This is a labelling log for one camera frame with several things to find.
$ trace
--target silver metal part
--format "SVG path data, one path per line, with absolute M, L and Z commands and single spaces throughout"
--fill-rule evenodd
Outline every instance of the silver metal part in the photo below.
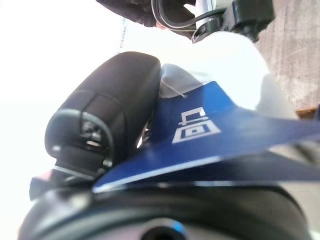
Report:
M 205 14 L 209 11 L 220 9 L 220 8 L 227 8 L 231 5 L 233 0 L 196 0 L 195 2 L 195 9 L 196 14 L 195 16 L 198 17 L 201 14 Z M 207 17 L 201 21 L 196 23 L 196 28 L 200 28 L 201 25 L 205 24 L 206 22 L 210 21 L 212 18 Z

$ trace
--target blue plastic strip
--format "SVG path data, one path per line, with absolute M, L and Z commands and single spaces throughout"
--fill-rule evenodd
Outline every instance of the blue plastic strip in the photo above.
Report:
M 157 179 L 176 182 L 181 176 L 183 181 L 320 180 L 319 169 L 278 155 L 242 157 L 306 140 L 320 140 L 319 122 L 259 116 L 236 106 L 211 82 L 186 97 L 159 99 L 144 147 L 93 190 Z

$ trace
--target concrete floor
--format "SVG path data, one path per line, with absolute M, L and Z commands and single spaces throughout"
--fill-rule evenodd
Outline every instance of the concrete floor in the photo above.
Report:
M 320 0 L 274 0 L 276 20 L 257 47 L 297 109 L 320 104 Z

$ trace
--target camera body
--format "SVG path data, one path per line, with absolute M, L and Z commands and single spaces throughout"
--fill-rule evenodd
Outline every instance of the camera body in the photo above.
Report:
M 252 14 L 258 4 L 241 4 L 233 1 L 222 21 L 233 19 L 225 22 L 231 31 L 248 23 L 242 33 L 257 36 L 274 17 L 272 4 L 261 18 Z M 319 181 L 320 170 L 271 147 L 318 141 L 320 124 L 239 107 L 215 81 L 158 98 L 161 77 L 157 58 L 121 53 L 62 104 L 45 134 L 57 161 L 46 179 L 32 179 L 36 201 L 18 239 L 310 240 L 304 214 L 278 182 Z

